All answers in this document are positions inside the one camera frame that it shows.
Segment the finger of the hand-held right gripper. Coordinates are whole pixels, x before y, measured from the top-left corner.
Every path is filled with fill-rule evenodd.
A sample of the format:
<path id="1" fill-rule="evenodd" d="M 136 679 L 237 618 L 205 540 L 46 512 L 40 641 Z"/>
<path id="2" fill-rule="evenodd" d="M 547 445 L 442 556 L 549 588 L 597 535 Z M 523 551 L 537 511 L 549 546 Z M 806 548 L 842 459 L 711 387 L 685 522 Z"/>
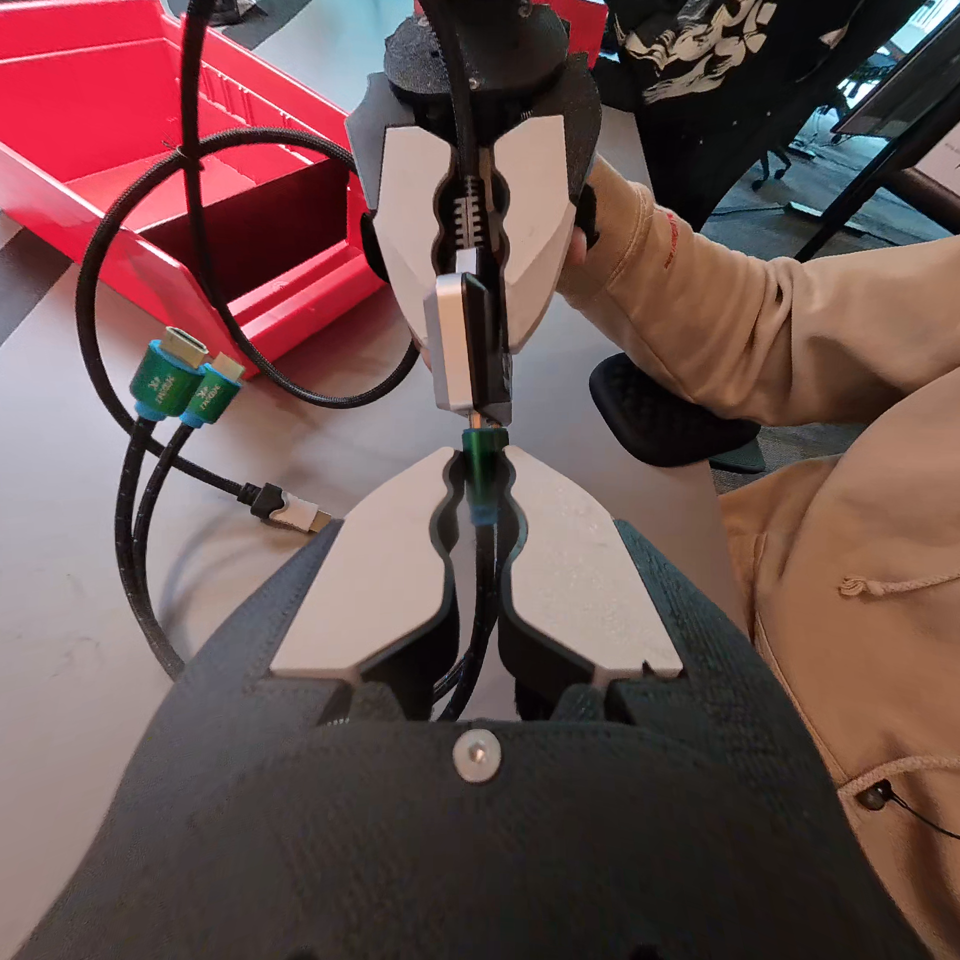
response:
<path id="1" fill-rule="evenodd" d="M 367 76 L 345 129 L 394 298 L 427 347 L 425 299 L 438 276 L 433 255 L 441 232 L 437 198 L 451 175 L 452 147 L 416 124 L 382 72 Z"/>
<path id="2" fill-rule="evenodd" d="M 508 350 L 518 354 L 546 315 L 573 232 L 564 117 L 526 119 L 496 140 L 491 158 L 507 191 L 502 280 Z"/>

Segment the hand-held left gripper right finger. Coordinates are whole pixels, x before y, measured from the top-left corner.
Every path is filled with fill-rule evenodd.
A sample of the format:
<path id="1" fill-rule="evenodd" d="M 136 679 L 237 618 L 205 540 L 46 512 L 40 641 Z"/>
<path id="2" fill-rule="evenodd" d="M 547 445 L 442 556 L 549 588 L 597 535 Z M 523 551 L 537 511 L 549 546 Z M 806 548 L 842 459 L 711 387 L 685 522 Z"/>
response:
<path id="1" fill-rule="evenodd" d="M 506 446 L 504 519 L 516 534 L 500 576 L 501 660 L 522 689 L 557 702 L 572 686 L 678 678 L 684 669 L 611 514 L 518 446 Z"/>

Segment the person's beige hoodie torso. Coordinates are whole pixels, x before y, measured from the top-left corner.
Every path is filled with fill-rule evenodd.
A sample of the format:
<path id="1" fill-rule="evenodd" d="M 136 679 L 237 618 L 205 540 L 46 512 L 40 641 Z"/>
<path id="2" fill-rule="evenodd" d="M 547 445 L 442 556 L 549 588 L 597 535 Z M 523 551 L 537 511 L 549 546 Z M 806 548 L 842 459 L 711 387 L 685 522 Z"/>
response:
<path id="1" fill-rule="evenodd" d="M 821 754 L 870 864 L 936 958 L 958 958 L 958 371 L 842 455 L 720 498 L 750 638 Z"/>

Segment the black office chair base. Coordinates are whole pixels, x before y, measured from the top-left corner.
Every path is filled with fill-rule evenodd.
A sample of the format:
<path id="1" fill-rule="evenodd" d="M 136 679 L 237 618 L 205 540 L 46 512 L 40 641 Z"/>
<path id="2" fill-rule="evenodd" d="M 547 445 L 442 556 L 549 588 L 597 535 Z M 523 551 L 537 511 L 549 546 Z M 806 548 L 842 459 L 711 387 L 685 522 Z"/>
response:
<path id="1" fill-rule="evenodd" d="M 764 150 L 759 158 L 761 175 L 751 182 L 751 191 L 759 192 L 771 180 L 780 182 L 791 169 L 794 158 L 814 161 L 818 158 L 818 154 L 796 140 Z"/>

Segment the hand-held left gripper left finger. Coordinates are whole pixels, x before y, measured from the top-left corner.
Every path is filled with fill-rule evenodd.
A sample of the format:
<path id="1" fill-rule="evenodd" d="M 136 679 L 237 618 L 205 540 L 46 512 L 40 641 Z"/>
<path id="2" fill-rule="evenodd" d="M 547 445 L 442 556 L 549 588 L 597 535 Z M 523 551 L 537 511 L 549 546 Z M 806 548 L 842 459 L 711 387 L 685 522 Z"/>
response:
<path id="1" fill-rule="evenodd" d="M 460 646 L 451 551 L 461 460 L 441 447 L 347 514 L 273 657 L 274 676 L 380 683 L 408 718 L 430 717 Z"/>

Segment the red plastic bin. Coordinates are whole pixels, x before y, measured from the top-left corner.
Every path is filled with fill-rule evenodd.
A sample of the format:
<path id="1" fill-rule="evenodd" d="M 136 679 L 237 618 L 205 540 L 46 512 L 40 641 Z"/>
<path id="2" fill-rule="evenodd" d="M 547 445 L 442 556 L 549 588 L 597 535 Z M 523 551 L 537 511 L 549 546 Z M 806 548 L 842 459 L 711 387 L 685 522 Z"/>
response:
<path id="1" fill-rule="evenodd" d="M 606 31 L 608 6 L 603 1 L 575 1 L 570 4 L 571 52 L 585 54 L 588 69 L 593 70 Z"/>
<path id="2" fill-rule="evenodd" d="M 181 141 L 182 24 L 161 2 L 2 3 L 2 212 L 81 262 L 120 194 Z M 285 128 L 347 147 L 336 85 L 315 88 L 225 35 L 203 46 L 202 137 Z M 201 175 L 222 292 L 276 361 L 383 290 L 362 249 L 359 180 L 277 145 L 222 150 Z M 245 362 L 195 278 L 183 177 L 126 218 L 101 281 L 165 326 Z"/>

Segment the person's right hand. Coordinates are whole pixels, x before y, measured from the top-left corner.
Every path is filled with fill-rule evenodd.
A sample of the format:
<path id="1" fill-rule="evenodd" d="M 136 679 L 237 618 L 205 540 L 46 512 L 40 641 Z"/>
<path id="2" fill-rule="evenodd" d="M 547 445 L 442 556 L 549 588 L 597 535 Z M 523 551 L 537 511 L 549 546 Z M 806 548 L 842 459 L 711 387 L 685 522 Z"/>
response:
<path id="1" fill-rule="evenodd" d="M 597 157 L 582 187 L 558 281 L 558 294 L 569 306 L 583 306 L 611 278 L 630 245 L 637 200 L 630 181 Z"/>

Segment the silver black HDMI hub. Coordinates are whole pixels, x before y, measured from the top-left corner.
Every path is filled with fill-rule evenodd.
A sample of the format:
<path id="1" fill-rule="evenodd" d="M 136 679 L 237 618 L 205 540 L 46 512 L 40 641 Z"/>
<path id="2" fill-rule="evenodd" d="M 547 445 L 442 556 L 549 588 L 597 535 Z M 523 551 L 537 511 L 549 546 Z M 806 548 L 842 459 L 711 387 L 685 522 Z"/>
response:
<path id="1" fill-rule="evenodd" d="M 438 409 L 510 426 L 513 361 L 493 254 L 483 246 L 457 250 L 454 269 L 427 294 L 424 315 Z"/>

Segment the black metal stand leg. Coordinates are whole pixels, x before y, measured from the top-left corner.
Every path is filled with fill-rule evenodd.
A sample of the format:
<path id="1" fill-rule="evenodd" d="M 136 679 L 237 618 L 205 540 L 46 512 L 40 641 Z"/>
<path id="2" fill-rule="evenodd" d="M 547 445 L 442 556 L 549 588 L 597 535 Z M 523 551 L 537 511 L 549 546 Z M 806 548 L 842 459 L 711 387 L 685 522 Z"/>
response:
<path id="1" fill-rule="evenodd" d="M 959 234 L 958 195 L 919 169 L 920 161 L 956 127 L 958 119 L 955 104 L 941 117 L 928 114 L 894 138 L 823 211 L 819 228 L 794 258 L 807 262 L 818 255 L 882 189 L 942 229 Z"/>

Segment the black printed jacket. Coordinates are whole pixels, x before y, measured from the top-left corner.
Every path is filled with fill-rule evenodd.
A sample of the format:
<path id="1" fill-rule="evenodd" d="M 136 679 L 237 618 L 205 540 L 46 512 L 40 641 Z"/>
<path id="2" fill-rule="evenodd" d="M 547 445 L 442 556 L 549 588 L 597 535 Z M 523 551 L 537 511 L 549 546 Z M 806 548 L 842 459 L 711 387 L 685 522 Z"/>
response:
<path id="1" fill-rule="evenodd" d="M 612 1 L 594 79 L 633 115 L 654 198 L 696 229 L 917 1 Z"/>

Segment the person's right forearm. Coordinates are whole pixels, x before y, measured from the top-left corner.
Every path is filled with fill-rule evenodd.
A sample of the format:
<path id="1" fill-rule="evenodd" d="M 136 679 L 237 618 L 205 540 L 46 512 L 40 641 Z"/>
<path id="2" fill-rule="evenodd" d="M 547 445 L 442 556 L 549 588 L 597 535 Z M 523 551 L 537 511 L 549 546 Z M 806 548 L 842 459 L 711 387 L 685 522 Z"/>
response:
<path id="1" fill-rule="evenodd" d="M 958 426 L 957 237 L 762 260 L 636 182 L 630 245 L 579 311 L 651 378 L 763 426 L 865 424 L 905 402 Z"/>

